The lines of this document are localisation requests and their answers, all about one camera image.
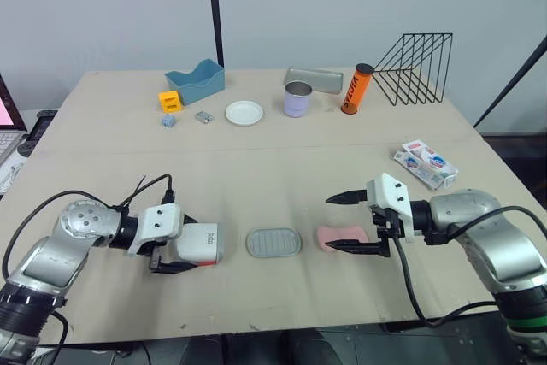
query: blue desk organizer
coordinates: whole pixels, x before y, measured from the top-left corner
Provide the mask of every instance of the blue desk organizer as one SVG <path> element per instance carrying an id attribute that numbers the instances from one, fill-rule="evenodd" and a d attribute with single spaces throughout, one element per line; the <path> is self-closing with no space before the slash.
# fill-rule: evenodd
<path id="1" fill-rule="evenodd" d="M 169 72 L 165 77 L 185 106 L 224 90 L 224 68 L 211 59 L 199 62 L 191 73 Z"/>

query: toothpaste box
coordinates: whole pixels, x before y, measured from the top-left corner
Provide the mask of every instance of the toothpaste box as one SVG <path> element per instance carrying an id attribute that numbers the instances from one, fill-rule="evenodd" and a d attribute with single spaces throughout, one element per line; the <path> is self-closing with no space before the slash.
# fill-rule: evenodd
<path id="1" fill-rule="evenodd" d="M 403 144 L 404 151 L 398 151 L 394 160 L 400 162 L 433 190 L 452 185 L 458 175 L 458 169 L 447 162 L 421 140 Z"/>

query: white plate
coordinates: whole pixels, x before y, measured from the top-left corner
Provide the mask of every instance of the white plate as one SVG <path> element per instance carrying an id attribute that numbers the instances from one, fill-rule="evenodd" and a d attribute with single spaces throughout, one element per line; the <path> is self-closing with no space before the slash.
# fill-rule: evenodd
<path id="1" fill-rule="evenodd" d="M 252 126 L 264 115 L 260 104 L 249 101 L 233 102 L 226 107 L 226 118 L 238 126 Z"/>

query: orange cylinder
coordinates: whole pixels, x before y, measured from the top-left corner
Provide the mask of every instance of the orange cylinder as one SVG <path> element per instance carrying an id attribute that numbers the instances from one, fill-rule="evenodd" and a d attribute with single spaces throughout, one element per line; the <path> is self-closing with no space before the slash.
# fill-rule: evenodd
<path id="1" fill-rule="evenodd" d="M 362 98 L 367 90 L 368 82 L 372 79 L 374 68 L 369 64 L 359 63 L 351 79 L 350 88 L 342 103 L 342 111 L 347 115 L 354 115 L 359 109 Z"/>

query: laptop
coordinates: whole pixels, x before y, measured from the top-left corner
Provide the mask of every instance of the laptop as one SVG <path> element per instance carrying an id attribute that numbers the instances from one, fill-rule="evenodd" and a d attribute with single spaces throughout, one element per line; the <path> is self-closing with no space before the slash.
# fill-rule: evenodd
<path id="1" fill-rule="evenodd" d="M 25 132 L 25 123 L 0 74 L 0 165 L 21 142 Z"/>

